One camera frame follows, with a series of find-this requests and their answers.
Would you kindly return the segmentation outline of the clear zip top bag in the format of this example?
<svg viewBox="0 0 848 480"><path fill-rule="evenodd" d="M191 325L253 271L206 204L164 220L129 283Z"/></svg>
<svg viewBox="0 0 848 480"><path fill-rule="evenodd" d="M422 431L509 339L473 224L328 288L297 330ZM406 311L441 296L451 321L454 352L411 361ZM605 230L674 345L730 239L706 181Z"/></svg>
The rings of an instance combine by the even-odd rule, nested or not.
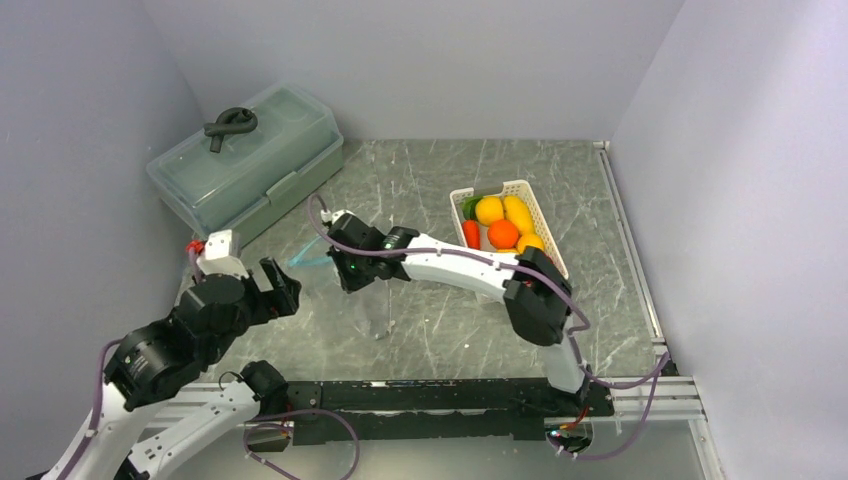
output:
<svg viewBox="0 0 848 480"><path fill-rule="evenodd" d="M323 239L315 237L286 261L287 273L302 283L302 296L332 327L353 329L370 340L387 337L391 330L388 283L377 280L356 292L345 292L328 249Z"/></svg>

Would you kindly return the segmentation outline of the orange toy orange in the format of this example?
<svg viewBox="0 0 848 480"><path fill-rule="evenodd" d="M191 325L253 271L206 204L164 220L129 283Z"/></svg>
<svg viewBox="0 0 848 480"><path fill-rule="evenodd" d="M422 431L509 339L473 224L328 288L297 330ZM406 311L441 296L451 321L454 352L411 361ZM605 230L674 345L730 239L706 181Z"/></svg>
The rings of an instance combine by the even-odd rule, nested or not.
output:
<svg viewBox="0 0 848 480"><path fill-rule="evenodd" d="M487 239L496 250L514 249L520 236L518 228L507 219L494 221L487 227Z"/></svg>

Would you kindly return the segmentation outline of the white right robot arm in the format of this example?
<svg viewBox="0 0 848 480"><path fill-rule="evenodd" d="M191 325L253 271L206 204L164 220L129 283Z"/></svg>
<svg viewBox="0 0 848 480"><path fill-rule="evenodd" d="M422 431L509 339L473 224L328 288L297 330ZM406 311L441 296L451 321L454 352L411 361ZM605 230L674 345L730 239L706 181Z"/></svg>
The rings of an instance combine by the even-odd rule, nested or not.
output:
<svg viewBox="0 0 848 480"><path fill-rule="evenodd" d="M566 338L571 290L542 250L474 250L406 227L382 233L347 210L322 210L320 219L346 292L376 280L430 281L493 299L504 305L515 334L539 348L555 409L574 415L588 404L587 376Z"/></svg>

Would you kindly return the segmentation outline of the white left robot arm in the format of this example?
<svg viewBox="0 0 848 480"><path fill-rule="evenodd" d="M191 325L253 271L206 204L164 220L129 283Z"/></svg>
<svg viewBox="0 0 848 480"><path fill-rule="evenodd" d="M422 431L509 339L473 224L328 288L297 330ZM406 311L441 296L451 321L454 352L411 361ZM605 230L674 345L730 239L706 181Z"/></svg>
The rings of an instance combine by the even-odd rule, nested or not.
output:
<svg viewBox="0 0 848 480"><path fill-rule="evenodd" d="M192 414L141 437L169 400L249 328L298 311L301 283L271 258L260 267L245 275L208 274L165 318L109 342L100 353L86 422L40 478L166 479L237 425L279 417L288 405L288 384L270 363L254 361Z"/></svg>

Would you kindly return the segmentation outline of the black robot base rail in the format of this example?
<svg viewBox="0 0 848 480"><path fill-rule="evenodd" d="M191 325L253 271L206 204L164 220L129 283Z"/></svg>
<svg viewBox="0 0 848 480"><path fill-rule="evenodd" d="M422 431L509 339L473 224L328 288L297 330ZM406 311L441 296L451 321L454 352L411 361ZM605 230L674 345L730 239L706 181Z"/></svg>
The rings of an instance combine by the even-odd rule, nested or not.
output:
<svg viewBox="0 0 848 480"><path fill-rule="evenodd" d="M291 381L260 402L258 419L289 414L297 446L349 439L509 437L534 441L562 423L615 413L608 389L577 394L544 378Z"/></svg>

